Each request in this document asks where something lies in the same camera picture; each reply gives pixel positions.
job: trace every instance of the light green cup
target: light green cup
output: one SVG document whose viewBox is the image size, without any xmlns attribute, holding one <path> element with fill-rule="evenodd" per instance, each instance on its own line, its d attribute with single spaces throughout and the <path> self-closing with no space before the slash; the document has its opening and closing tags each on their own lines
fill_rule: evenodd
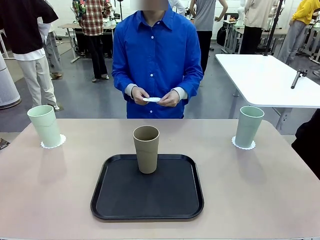
<svg viewBox="0 0 320 240">
<path fill-rule="evenodd" d="M 236 130 L 235 144 L 241 148 L 249 148 L 261 124 L 264 111 L 255 106 L 243 106 Z"/>
<path fill-rule="evenodd" d="M 52 106 L 33 107 L 27 112 L 27 115 L 45 147 L 54 148 L 61 143 L 60 130 Z"/>
</svg>

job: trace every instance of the blue button-up shirt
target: blue button-up shirt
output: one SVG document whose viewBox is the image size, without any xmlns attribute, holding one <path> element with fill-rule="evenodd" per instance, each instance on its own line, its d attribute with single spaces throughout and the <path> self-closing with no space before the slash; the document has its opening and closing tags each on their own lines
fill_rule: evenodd
<svg viewBox="0 0 320 240">
<path fill-rule="evenodd" d="M 197 95 L 203 78 L 195 26 L 170 6 L 153 27 L 146 23 L 143 12 L 137 11 L 118 23 L 113 41 L 114 86 L 127 101 L 127 118 L 182 118 L 185 105 Z M 150 97 L 158 98 L 181 87 L 188 99 L 181 100 L 176 107 L 154 102 L 141 106 L 125 93 L 129 84 L 136 84 Z"/>
</svg>

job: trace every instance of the plaid shirt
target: plaid shirt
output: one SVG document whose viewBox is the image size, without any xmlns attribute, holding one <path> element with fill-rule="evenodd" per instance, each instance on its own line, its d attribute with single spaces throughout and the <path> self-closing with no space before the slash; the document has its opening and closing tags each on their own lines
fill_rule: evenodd
<svg viewBox="0 0 320 240">
<path fill-rule="evenodd" d="M 85 13 L 80 25 L 87 36 L 102 35 L 104 31 L 103 12 L 108 11 L 110 4 L 106 0 L 86 0 Z"/>
</svg>

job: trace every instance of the tray rim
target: tray rim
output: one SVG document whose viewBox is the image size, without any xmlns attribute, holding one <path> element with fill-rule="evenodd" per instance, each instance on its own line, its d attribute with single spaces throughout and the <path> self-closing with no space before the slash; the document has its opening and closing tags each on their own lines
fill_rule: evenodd
<svg viewBox="0 0 320 240">
<path fill-rule="evenodd" d="M 96 218 L 101 219 L 101 220 L 179 220 L 179 219 L 187 220 L 187 219 L 193 219 L 193 218 L 197 217 L 202 212 L 202 210 L 204 209 L 204 206 L 205 206 L 205 200 L 204 200 L 204 196 L 203 196 L 203 192 L 202 192 L 202 188 L 201 188 L 201 184 L 200 184 L 197 164 L 195 163 L 195 161 L 192 158 L 190 158 L 189 156 L 186 156 L 183 154 L 158 154 L 158 158 L 161 158 L 161 159 L 166 159 L 166 157 L 172 159 L 174 157 L 174 159 L 185 159 L 186 161 L 188 161 L 191 164 L 193 179 L 195 182 L 196 195 L 197 195 L 197 198 L 199 201 L 198 209 L 192 214 L 180 215 L 179 217 L 174 217 L 174 216 L 173 217 L 146 217 L 146 216 L 139 216 L 139 217 L 109 216 L 109 217 L 104 217 L 104 216 L 100 215 L 97 211 L 96 206 L 97 206 L 97 201 L 99 199 L 101 187 L 102 187 L 103 180 L 104 180 L 104 179 L 102 179 L 102 176 L 105 175 L 105 173 L 108 169 L 108 164 L 110 164 L 114 161 L 120 160 L 123 156 L 132 158 L 133 156 L 136 156 L 136 154 L 116 154 L 116 155 L 109 157 L 106 161 L 104 161 L 104 163 L 102 165 L 99 177 L 97 179 L 96 186 L 94 188 L 92 199 L 90 202 L 91 212 Z"/>
</svg>

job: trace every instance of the gray pants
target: gray pants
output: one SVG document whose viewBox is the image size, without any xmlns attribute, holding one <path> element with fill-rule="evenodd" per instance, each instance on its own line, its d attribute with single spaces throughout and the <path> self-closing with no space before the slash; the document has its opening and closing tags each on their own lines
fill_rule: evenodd
<svg viewBox="0 0 320 240">
<path fill-rule="evenodd" d="M 47 100 L 47 103 L 54 106 L 57 105 L 46 57 L 43 56 L 43 58 L 32 61 L 18 60 L 18 64 L 22 69 L 24 79 L 32 96 L 32 107 L 42 105 L 41 87 L 44 91 L 44 97 Z"/>
<path fill-rule="evenodd" d="M 49 32 L 45 45 L 43 45 L 46 59 L 49 63 L 50 73 L 57 74 L 62 73 L 62 63 L 56 38 L 53 32 Z"/>
<path fill-rule="evenodd" d="M 281 62 L 287 65 L 293 62 L 299 47 L 305 39 L 306 27 L 307 25 L 304 22 L 298 20 L 295 20 L 290 26 L 278 56 Z"/>
</svg>

